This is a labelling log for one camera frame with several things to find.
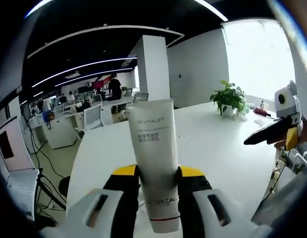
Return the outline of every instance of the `ceiling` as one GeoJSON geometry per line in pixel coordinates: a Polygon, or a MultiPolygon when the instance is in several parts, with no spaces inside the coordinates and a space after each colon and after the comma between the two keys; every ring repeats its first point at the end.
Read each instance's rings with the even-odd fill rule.
{"type": "MultiPolygon", "coordinates": [[[[33,2],[36,1],[29,1],[26,6],[32,7],[33,2]]],[[[209,2],[229,20],[245,17],[273,17],[265,0],[210,0],[209,2]]],[[[67,81],[68,79],[64,77],[74,73],[75,70],[32,87],[59,72],[92,62],[128,57],[141,35],[163,36],[166,38],[167,45],[178,39],[181,34],[184,35],[172,44],[174,45],[219,28],[221,22],[218,16],[194,0],[150,2],[53,0],[43,7],[27,46],[27,56],[23,65],[21,100],[32,100],[36,93],[55,90],[55,85],[67,81]],[[121,25],[149,26],[156,29],[111,29],[112,26],[121,25]],[[102,28],[51,44],[69,34],[99,27],[102,28]],[[177,34],[166,32],[167,29],[177,34]]],[[[135,67],[136,59],[129,61],[128,64],[128,67],[135,67]]],[[[123,60],[119,60],[86,66],[78,71],[80,76],[85,76],[122,67],[126,67],[126,64],[123,64],[123,60]]]]}

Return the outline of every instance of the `white flower pot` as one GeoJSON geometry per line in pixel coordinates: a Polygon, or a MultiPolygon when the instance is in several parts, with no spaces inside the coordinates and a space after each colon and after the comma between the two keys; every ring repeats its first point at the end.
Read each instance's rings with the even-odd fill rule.
{"type": "Polygon", "coordinates": [[[234,117],[234,109],[230,105],[222,105],[222,112],[223,112],[222,114],[223,117],[229,117],[229,118],[234,117]]]}

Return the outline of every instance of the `floor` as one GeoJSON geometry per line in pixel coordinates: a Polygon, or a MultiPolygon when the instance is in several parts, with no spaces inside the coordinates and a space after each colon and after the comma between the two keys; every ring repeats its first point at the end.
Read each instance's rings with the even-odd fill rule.
{"type": "MultiPolygon", "coordinates": [[[[121,114],[116,113],[113,114],[113,121],[114,123],[118,123],[122,121],[121,114]]],[[[80,145],[80,140],[77,140],[73,146],[60,148],[52,150],[49,146],[49,144],[46,142],[42,148],[41,151],[51,160],[51,163],[55,169],[55,171],[62,175],[63,177],[70,176],[74,160],[80,145]]],[[[54,185],[57,191],[59,191],[59,183],[62,179],[60,176],[54,173],[52,170],[52,167],[48,161],[48,159],[39,151],[37,153],[37,157],[40,161],[40,167],[43,168],[42,174],[45,175],[54,185]]],[[[38,168],[38,159],[35,154],[31,155],[31,158],[35,164],[35,166],[38,168]]],[[[44,182],[47,186],[50,187],[50,189],[53,191],[53,195],[60,200],[63,204],[65,204],[64,201],[62,201],[61,196],[55,192],[53,189],[53,186],[47,181],[46,178],[42,178],[42,182],[44,182]]],[[[54,209],[60,209],[60,210],[51,210],[50,208],[41,209],[42,207],[45,208],[49,202],[50,198],[41,191],[39,193],[38,198],[38,207],[37,207],[37,213],[39,213],[42,216],[52,216],[53,219],[55,219],[58,223],[61,223],[65,220],[65,211],[60,209],[58,205],[56,205],[54,202],[50,203],[50,206],[53,206],[54,209]]]]}

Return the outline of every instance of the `white pillar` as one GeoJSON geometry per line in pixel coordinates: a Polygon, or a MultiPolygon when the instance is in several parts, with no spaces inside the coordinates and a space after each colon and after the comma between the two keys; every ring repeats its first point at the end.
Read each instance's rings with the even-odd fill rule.
{"type": "Polygon", "coordinates": [[[165,38],[142,36],[135,46],[140,91],[149,93],[149,100],[170,99],[170,80],[165,38]]]}

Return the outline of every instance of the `l'oreal tube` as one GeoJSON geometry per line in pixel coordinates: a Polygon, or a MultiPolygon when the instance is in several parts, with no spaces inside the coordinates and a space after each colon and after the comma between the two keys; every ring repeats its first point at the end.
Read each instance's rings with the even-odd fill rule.
{"type": "Polygon", "coordinates": [[[129,127],[146,210],[155,233],[181,228],[173,100],[128,104],[129,127]]]}

